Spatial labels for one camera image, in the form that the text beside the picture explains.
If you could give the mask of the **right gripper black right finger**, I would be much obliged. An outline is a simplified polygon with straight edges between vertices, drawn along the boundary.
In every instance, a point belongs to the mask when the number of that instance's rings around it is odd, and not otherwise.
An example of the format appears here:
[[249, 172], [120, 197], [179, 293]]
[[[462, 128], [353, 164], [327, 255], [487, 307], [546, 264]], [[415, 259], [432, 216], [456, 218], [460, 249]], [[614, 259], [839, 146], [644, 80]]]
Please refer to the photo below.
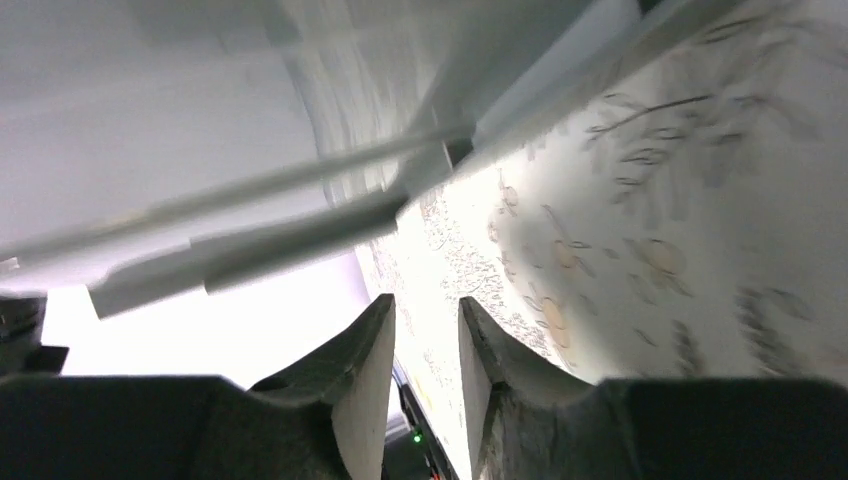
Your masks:
[[586, 383], [458, 309], [475, 479], [843, 479], [847, 392], [813, 379]]

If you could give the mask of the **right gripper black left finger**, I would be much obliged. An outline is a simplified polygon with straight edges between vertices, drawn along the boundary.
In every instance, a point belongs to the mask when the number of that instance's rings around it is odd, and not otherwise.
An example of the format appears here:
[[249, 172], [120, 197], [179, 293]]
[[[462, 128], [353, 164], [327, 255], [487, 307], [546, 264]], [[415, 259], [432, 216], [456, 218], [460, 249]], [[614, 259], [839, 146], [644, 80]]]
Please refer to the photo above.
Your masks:
[[11, 375], [5, 479], [377, 479], [395, 341], [378, 296], [345, 330], [242, 389], [218, 376]]

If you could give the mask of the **grey plastic crate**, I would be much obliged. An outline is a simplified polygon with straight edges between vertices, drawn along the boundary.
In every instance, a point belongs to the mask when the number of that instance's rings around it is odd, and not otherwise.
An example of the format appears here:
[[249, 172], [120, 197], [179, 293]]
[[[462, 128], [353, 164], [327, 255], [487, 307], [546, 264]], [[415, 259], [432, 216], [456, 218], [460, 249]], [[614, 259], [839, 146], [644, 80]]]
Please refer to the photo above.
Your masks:
[[1, 295], [107, 318], [396, 227], [731, 1], [5, 1]]

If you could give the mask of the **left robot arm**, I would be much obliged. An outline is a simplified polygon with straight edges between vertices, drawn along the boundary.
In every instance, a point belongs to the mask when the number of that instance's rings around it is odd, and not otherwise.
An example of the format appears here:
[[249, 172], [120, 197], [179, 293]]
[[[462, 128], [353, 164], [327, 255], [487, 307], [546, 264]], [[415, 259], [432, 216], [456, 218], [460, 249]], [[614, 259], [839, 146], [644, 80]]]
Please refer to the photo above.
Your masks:
[[46, 312], [46, 296], [1, 296], [1, 376], [61, 373], [69, 348], [42, 343]]

